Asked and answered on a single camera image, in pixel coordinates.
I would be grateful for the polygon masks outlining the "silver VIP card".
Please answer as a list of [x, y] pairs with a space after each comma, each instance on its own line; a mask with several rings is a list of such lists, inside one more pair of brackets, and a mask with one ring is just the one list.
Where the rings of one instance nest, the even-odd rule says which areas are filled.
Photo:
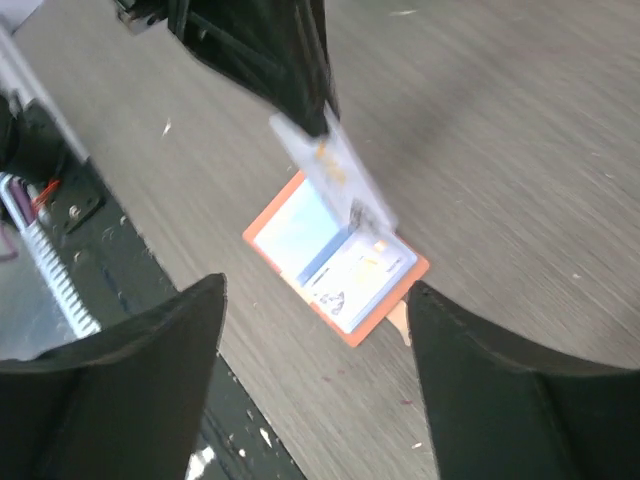
[[354, 233], [304, 284], [321, 312], [352, 333], [414, 266], [417, 255], [394, 235]]
[[375, 234], [396, 231], [398, 218], [352, 147], [330, 106], [323, 119], [328, 133], [311, 137], [283, 113], [269, 123], [299, 170], [343, 227]]

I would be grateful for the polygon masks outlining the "tan leather card holder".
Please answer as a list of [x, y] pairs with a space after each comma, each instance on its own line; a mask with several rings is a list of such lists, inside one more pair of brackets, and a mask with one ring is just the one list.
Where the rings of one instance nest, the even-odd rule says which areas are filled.
[[339, 226], [302, 173], [243, 238], [349, 346], [384, 319], [410, 340], [405, 297], [428, 261], [395, 234]]

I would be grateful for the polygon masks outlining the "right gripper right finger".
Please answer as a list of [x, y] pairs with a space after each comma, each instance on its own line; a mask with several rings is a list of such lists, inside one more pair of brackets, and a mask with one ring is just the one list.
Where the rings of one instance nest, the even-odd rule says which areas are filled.
[[574, 357], [418, 281], [412, 349], [443, 479], [635, 479], [639, 373]]

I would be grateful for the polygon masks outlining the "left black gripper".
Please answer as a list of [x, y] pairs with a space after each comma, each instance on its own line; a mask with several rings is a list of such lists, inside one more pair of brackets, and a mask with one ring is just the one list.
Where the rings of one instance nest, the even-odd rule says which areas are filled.
[[117, 19], [131, 33], [168, 15], [169, 30], [198, 61], [270, 103], [309, 136], [328, 133], [324, 109], [339, 109], [323, 1], [113, 3]]

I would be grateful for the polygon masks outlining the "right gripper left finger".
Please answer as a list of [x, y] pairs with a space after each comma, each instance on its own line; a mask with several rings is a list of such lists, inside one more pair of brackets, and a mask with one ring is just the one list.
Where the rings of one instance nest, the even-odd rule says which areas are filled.
[[226, 311], [211, 274], [104, 331], [1, 364], [5, 479], [182, 479]]

